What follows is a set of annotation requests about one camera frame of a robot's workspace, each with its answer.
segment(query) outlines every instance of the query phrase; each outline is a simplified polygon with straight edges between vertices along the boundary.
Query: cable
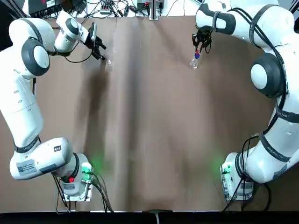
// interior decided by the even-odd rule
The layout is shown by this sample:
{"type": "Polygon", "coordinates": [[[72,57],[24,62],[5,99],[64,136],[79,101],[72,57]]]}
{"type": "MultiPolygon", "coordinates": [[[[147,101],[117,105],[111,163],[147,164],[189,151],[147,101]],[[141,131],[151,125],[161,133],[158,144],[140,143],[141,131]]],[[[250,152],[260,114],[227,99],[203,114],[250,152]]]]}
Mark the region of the cable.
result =
{"type": "Polygon", "coordinates": [[[291,3],[291,7],[289,8],[289,11],[295,6],[295,4],[297,3],[298,0],[293,0],[291,3]]]}
{"type": "Polygon", "coordinates": [[[103,203],[106,204],[106,206],[107,206],[107,208],[109,209],[109,211],[110,211],[110,212],[114,212],[114,211],[112,210],[111,206],[107,203],[107,200],[106,200],[106,198],[105,198],[105,196],[104,196],[104,193],[103,193],[102,189],[101,189],[97,184],[95,184],[95,183],[93,183],[93,182],[92,182],[92,185],[95,186],[96,189],[100,192],[100,194],[101,194],[101,196],[102,196],[103,203]]]}
{"type": "Polygon", "coordinates": [[[185,0],[184,0],[184,6],[183,6],[183,9],[184,9],[184,16],[186,14],[186,11],[185,11],[185,0]]]}
{"type": "MultiPolygon", "coordinates": [[[[98,179],[98,177],[97,177],[97,175],[96,175],[96,174],[93,174],[93,176],[95,176],[95,178],[97,179],[97,181],[98,181],[100,187],[103,188],[102,185],[101,185],[101,183],[100,183],[100,181],[99,181],[99,179],[98,179]]],[[[109,200],[109,198],[108,198],[108,192],[107,192],[107,186],[106,186],[106,183],[105,183],[105,181],[104,181],[102,175],[99,174],[99,176],[101,177],[101,179],[102,179],[102,181],[103,181],[103,184],[104,184],[104,193],[105,193],[105,197],[106,197],[106,199],[107,199],[107,202],[109,203],[109,206],[111,207],[111,203],[110,203],[110,200],[109,200]]]]}
{"type": "Polygon", "coordinates": [[[170,11],[171,11],[171,9],[172,9],[172,7],[173,7],[173,5],[174,5],[174,3],[176,3],[178,0],[175,0],[174,2],[173,2],[173,4],[171,5],[171,7],[170,7],[170,10],[168,11],[168,13],[167,13],[167,15],[166,16],[168,16],[168,14],[170,13],[170,11]]]}
{"type": "Polygon", "coordinates": [[[82,60],[82,61],[79,61],[79,62],[73,62],[73,61],[70,61],[69,59],[67,59],[67,57],[64,57],[68,62],[71,62],[71,63],[82,63],[82,62],[84,62],[84,61],[87,61],[90,57],[91,57],[91,55],[92,55],[92,52],[90,53],[90,55],[86,58],[86,59],[84,59],[84,60],[82,60]]]}
{"type": "Polygon", "coordinates": [[[266,187],[266,189],[268,191],[268,201],[267,201],[266,207],[264,208],[263,211],[268,211],[268,209],[269,209],[269,207],[271,205],[271,202],[272,202],[272,193],[271,193],[271,189],[268,186],[268,184],[264,183],[264,186],[266,187]]]}
{"type": "Polygon", "coordinates": [[[242,179],[241,179],[240,182],[238,183],[238,186],[237,186],[237,188],[235,189],[235,192],[234,192],[232,198],[230,199],[229,203],[226,205],[226,207],[225,207],[222,211],[225,211],[226,209],[228,209],[228,207],[229,207],[230,204],[232,203],[232,201],[233,201],[233,199],[234,199],[234,196],[236,195],[237,190],[238,190],[238,188],[239,188],[241,182],[242,182],[242,179]]]}
{"type": "Polygon", "coordinates": [[[60,195],[60,198],[61,198],[61,201],[63,202],[66,210],[67,210],[67,213],[71,212],[71,202],[69,201],[69,206],[67,205],[67,202],[66,202],[66,199],[65,199],[65,196],[64,196],[64,192],[63,192],[63,189],[59,183],[59,180],[57,179],[57,177],[53,176],[53,179],[54,179],[54,182],[56,184],[56,187],[58,189],[58,194],[57,194],[57,203],[56,203],[56,213],[61,215],[61,214],[65,214],[66,212],[63,212],[63,213],[60,213],[57,211],[58,209],[58,199],[59,199],[59,195],[60,195]]]}

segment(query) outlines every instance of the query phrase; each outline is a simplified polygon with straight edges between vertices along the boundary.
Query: wire bundle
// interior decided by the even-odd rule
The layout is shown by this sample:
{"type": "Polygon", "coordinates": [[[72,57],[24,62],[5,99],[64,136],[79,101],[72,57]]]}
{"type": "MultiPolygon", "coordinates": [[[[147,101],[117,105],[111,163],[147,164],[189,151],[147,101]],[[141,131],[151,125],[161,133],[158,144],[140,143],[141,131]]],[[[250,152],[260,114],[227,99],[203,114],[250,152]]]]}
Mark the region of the wire bundle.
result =
{"type": "Polygon", "coordinates": [[[102,185],[100,180],[98,179],[97,175],[95,175],[94,173],[92,173],[92,175],[97,180],[97,182],[92,181],[92,185],[95,186],[95,188],[100,192],[100,194],[102,196],[102,201],[103,201],[103,206],[104,206],[105,212],[107,212],[107,211],[114,212],[112,209],[111,203],[109,201],[109,198],[108,198],[107,187],[106,187],[103,177],[101,175],[99,175],[101,180],[103,181],[103,185],[102,185]]]}
{"type": "Polygon", "coordinates": [[[56,213],[61,215],[61,214],[65,214],[65,213],[69,213],[71,212],[71,202],[69,201],[69,205],[67,205],[67,202],[66,202],[66,199],[65,199],[65,196],[64,196],[64,190],[62,189],[60,183],[59,183],[59,180],[56,176],[53,176],[53,179],[54,179],[54,182],[56,184],[56,187],[58,189],[58,194],[57,194],[57,203],[56,203],[56,213]],[[58,197],[60,195],[60,198],[61,198],[61,201],[63,202],[67,212],[63,212],[63,213],[60,213],[58,212],[58,197]]]}

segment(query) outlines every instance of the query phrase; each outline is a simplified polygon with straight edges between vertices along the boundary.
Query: blue bottle cap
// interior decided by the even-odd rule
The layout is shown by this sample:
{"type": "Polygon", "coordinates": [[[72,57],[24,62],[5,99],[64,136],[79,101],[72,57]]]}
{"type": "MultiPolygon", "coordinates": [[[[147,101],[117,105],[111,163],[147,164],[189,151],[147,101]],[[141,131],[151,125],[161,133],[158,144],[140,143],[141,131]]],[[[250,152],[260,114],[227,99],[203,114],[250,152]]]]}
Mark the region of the blue bottle cap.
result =
{"type": "Polygon", "coordinates": [[[198,58],[199,58],[199,52],[198,52],[198,50],[195,52],[195,55],[194,55],[194,57],[195,57],[196,59],[198,59],[198,58]]]}

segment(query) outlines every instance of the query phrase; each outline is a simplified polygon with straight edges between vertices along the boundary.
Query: black cable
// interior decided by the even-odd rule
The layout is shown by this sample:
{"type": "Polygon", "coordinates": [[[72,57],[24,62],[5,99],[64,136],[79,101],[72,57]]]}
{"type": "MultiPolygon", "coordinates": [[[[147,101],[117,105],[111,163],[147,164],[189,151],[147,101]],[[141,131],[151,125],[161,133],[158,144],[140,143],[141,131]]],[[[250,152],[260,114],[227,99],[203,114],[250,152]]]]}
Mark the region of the black cable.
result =
{"type": "Polygon", "coordinates": [[[222,211],[225,211],[226,209],[228,209],[228,207],[230,206],[230,204],[233,202],[234,196],[236,195],[237,190],[238,190],[238,188],[239,188],[241,182],[242,182],[242,179],[241,179],[240,182],[238,183],[238,186],[237,186],[237,188],[235,189],[235,192],[234,192],[232,198],[230,199],[229,203],[226,205],[226,207],[225,207],[222,211]]]}
{"type": "Polygon", "coordinates": [[[66,199],[65,199],[65,196],[64,196],[63,189],[61,188],[61,185],[59,183],[59,180],[55,176],[53,176],[53,178],[54,178],[54,182],[56,184],[56,187],[58,189],[58,194],[60,195],[61,201],[63,202],[64,206],[67,208],[68,206],[67,206],[67,203],[66,203],[66,199]]]}
{"type": "Polygon", "coordinates": [[[71,63],[82,63],[82,62],[88,60],[88,59],[91,57],[91,55],[92,55],[92,52],[90,53],[90,55],[89,55],[86,59],[84,59],[84,60],[82,60],[82,61],[79,61],[79,62],[73,62],[73,61],[70,61],[69,59],[67,59],[67,57],[64,57],[64,58],[65,58],[68,62],[71,62],[71,63]]]}
{"type": "Polygon", "coordinates": [[[170,13],[170,11],[171,11],[171,9],[172,9],[172,7],[173,7],[173,5],[174,5],[174,3],[176,3],[178,0],[175,0],[174,2],[173,2],[173,4],[171,5],[171,7],[170,7],[170,10],[168,11],[168,13],[167,13],[167,15],[166,16],[168,16],[168,14],[170,13]]]}
{"type": "Polygon", "coordinates": [[[146,16],[146,14],[144,14],[144,12],[143,12],[142,10],[140,10],[140,9],[138,9],[138,8],[136,7],[136,5],[134,4],[133,1],[132,1],[132,4],[133,4],[133,6],[137,9],[137,10],[135,11],[135,16],[136,16],[136,13],[138,13],[138,12],[140,12],[143,16],[146,16]]]}
{"type": "Polygon", "coordinates": [[[36,78],[33,78],[32,80],[32,93],[33,96],[36,96],[36,78]]]}
{"type": "Polygon", "coordinates": [[[185,0],[184,0],[184,6],[183,6],[183,9],[184,9],[184,16],[186,14],[186,11],[185,11],[185,0]]]}
{"type": "Polygon", "coordinates": [[[268,184],[264,183],[264,186],[266,187],[266,189],[268,191],[268,202],[267,202],[266,207],[264,208],[263,211],[268,211],[268,209],[269,209],[269,207],[271,205],[271,202],[272,202],[272,193],[271,193],[271,189],[268,186],[268,184]]]}
{"type": "MultiPolygon", "coordinates": [[[[99,178],[97,177],[97,175],[96,175],[96,174],[93,174],[93,176],[95,176],[95,178],[97,179],[97,181],[98,181],[100,187],[103,188],[102,185],[101,185],[101,183],[100,183],[99,178]]],[[[99,176],[101,177],[101,179],[102,179],[102,181],[103,181],[103,184],[104,184],[104,193],[105,193],[105,197],[106,197],[106,199],[107,199],[107,202],[108,202],[109,206],[111,207],[111,203],[110,203],[110,200],[109,200],[109,198],[108,198],[108,192],[107,192],[107,186],[106,186],[106,183],[105,183],[104,178],[102,177],[102,175],[99,174],[99,176]]]]}
{"type": "Polygon", "coordinates": [[[295,6],[295,4],[297,3],[298,0],[293,0],[291,3],[291,7],[289,8],[289,11],[295,6]]]}
{"type": "Polygon", "coordinates": [[[101,189],[97,184],[95,184],[95,183],[93,183],[93,182],[92,182],[92,185],[95,186],[96,189],[100,192],[100,194],[101,194],[101,196],[102,196],[102,199],[103,199],[104,203],[107,205],[109,211],[110,211],[110,212],[114,212],[114,211],[112,210],[111,206],[108,204],[108,202],[107,202],[107,200],[106,200],[106,198],[105,198],[105,195],[104,195],[102,189],[101,189]]]}

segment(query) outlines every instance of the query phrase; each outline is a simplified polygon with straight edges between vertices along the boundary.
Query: robotic arm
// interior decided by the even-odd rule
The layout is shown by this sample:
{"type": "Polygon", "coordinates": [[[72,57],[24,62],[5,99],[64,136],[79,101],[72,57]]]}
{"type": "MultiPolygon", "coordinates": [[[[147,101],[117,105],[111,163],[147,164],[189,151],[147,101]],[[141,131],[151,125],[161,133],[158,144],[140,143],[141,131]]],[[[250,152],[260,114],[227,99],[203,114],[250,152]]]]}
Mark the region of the robotic arm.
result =
{"type": "Polygon", "coordinates": [[[260,140],[255,147],[230,153],[221,166],[226,199],[250,199],[253,181],[269,182],[299,161],[299,36],[293,29],[294,17],[276,0],[207,0],[197,11],[196,25],[198,33],[192,38],[201,40],[193,41],[196,49],[215,31],[265,52],[253,63],[251,80],[262,94],[276,98],[271,120],[265,131],[252,136],[260,140]],[[259,35],[259,28],[268,40],[259,35]]]}
{"type": "Polygon", "coordinates": [[[13,21],[9,35],[13,46],[0,52],[3,82],[0,82],[0,110],[14,138],[14,155],[10,172],[16,180],[27,180],[51,172],[63,180],[64,193],[79,196],[85,190],[82,169],[88,163],[83,154],[72,151],[65,138],[41,142],[39,133],[43,117],[27,81],[45,74],[50,67],[49,55],[69,55],[77,41],[92,49],[96,59],[102,40],[96,36],[93,23],[87,30],[74,18],[62,11],[57,19],[61,27],[55,40],[50,24],[42,19],[22,18],[13,21]]]}

